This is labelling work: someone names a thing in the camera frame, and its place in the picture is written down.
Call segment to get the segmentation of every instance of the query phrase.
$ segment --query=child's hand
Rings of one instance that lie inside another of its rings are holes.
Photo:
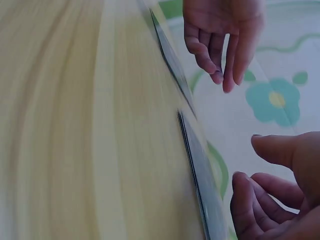
[[[254,136],[255,152],[269,163],[285,166],[297,184],[265,173],[233,175],[230,203],[239,240],[320,239],[320,132],[298,136]],[[283,209],[271,197],[293,213]]]
[[[228,93],[239,85],[265,25],[264,0],[183,0],[184,39],[199,67]],[[230,39],[224,75],[223,44]]]

